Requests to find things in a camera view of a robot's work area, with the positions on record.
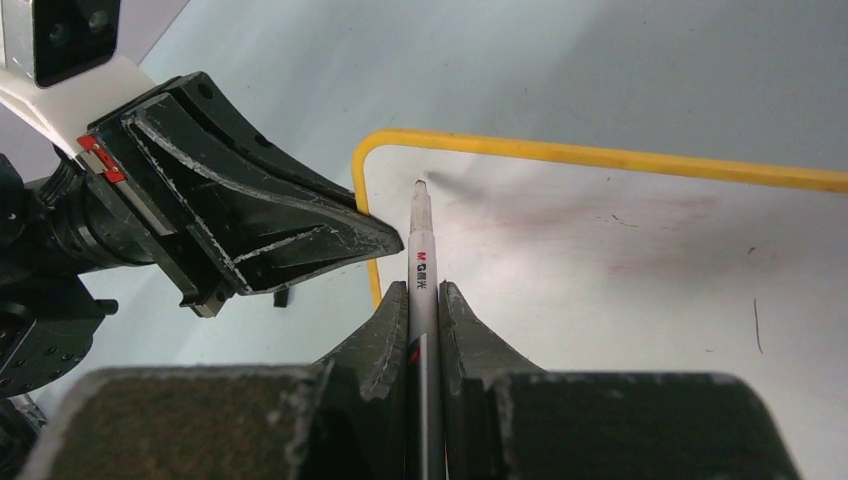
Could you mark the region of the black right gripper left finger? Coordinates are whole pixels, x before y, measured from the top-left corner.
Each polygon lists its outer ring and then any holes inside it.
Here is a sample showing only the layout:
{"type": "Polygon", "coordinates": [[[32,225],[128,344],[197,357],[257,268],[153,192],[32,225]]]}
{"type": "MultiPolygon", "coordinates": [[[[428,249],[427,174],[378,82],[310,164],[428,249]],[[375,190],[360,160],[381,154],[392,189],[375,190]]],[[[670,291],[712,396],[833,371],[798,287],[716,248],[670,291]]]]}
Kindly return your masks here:
{"type": "Polygon", "coordinates": [[[407,285],[309,365],[272,368],[285,479],[401,479],[405,474],[407,285]]]}

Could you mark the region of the black whiteboard marker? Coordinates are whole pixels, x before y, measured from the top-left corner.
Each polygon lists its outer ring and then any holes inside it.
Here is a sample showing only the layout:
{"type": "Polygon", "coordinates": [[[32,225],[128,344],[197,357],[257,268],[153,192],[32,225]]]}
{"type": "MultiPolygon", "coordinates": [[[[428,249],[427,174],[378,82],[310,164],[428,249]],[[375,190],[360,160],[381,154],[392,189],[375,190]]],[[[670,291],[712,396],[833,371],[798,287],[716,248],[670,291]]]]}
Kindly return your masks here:
{"type": "Polygon", "coordinates": [[[431,198],[418,180],[411,199],[408,237],[410,375],[408,475],[411,479],[446,477],[438,334],[438,274],[431,198]]]}

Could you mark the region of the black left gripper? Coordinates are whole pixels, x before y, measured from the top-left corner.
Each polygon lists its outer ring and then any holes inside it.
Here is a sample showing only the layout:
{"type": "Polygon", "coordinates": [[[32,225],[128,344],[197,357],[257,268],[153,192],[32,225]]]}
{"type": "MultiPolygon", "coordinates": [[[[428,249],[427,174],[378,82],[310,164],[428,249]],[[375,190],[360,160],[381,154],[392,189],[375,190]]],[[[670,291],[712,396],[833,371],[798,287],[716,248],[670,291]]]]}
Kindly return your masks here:
{"type": "Polygon", "coordinates": [[[397,230],[266,138],[205,72],[83,136],[39,185],[39,275],[159,267],[201,318],[232,294],[276,292],[399,253],[397,230]]]}

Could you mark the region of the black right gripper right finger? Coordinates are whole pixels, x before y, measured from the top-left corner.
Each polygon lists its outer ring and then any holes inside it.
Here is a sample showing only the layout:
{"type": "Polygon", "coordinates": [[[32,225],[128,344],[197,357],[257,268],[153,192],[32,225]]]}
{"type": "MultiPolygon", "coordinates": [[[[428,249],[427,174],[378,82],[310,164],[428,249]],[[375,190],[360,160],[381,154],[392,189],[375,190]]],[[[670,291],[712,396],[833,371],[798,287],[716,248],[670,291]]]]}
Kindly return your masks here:
{"type": "Polygon", "coordinates": [[[438,292],[446,468],[451,479],[498,479],[503,468],[492,383],[504,374],[540,372],[475,314],[456,283],[438,292]]]}

